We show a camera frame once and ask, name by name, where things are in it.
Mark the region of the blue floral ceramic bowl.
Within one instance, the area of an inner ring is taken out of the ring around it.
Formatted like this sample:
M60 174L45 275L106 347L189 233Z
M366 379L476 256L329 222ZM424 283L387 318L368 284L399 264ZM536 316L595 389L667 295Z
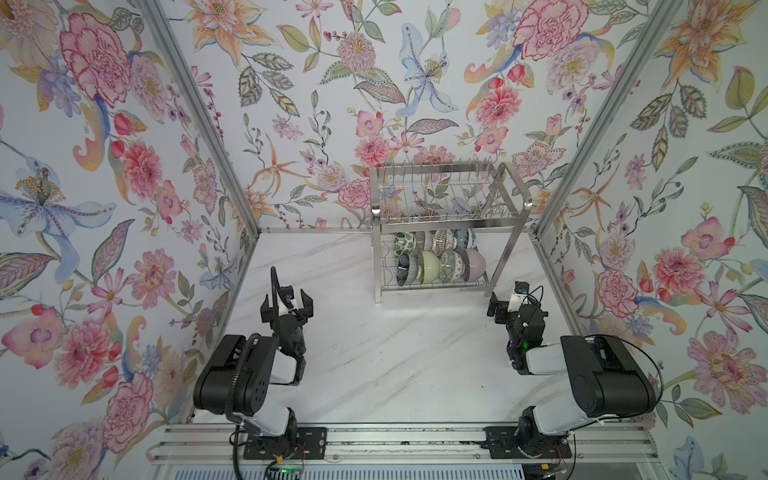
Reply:
M454 231L455 250L464 251L473 249L477 245L477 236L472 228L457 229Z

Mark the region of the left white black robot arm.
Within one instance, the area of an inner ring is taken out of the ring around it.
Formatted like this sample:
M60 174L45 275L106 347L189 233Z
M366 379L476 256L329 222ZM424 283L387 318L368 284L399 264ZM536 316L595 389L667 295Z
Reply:
M295 414L268 390L300 383L306 367L303 328L313 314L313 299L305 292L294 298L282 287L277 296L266 297L261 315L272 334L225 335L196 380L194 407L222 415L252 435L284 436Z

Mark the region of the blue-rimmed leaf bowl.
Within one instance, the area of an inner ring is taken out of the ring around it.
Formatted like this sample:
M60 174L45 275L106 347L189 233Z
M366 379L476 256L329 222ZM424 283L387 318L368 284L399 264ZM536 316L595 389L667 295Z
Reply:
M415 234L411 232L396 232L393 234L393 252L399 257L410 255L416 248Z

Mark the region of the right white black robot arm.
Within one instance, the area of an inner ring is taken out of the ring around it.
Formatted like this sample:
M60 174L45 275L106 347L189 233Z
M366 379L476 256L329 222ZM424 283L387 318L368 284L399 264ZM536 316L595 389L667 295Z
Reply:
M565 335L546 345L548 313L530 294L506 301L492 294L487 315L505 327L507 355L518 374L567 381L559 393L524 410L516 431L521 442L560 439L605 418L637 417L661 400L629 342L617 336Z

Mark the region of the plain light green bowl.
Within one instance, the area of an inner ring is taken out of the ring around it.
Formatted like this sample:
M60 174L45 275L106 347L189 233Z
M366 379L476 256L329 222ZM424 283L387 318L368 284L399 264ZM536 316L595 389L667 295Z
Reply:
M417 256L420 269L420 284L427 285L434 283L441 272L441 261L432 251L421 250Z

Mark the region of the plain lilac ceramic bowl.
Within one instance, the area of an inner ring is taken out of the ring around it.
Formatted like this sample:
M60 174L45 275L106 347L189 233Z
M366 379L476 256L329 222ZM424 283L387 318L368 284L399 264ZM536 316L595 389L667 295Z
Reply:
M480 280L486 272L486 260L476 249L466 249L461 252L464 262L463 281L473 283Z

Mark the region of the purple striped bowl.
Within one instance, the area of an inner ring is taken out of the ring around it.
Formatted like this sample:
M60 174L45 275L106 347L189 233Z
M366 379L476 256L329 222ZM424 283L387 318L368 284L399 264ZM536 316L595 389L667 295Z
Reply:
M416 246L422 251L432 251L434 248L434 232L428 230L415 233Z

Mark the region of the green geometric patterned bowl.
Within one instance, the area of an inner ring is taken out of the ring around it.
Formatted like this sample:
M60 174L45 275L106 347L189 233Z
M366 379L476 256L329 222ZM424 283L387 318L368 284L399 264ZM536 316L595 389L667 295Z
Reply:
M438 279L442 283L456 283L463 278L465 265L460 253L447 250L440 256L441 269Z

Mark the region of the dark blue patterned bowl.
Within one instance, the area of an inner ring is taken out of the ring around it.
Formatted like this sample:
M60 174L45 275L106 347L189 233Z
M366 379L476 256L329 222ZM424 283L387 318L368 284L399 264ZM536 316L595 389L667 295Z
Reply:
M396 283L399 287L412 285L419 275L418 255L410 253L398 257L396 267Z

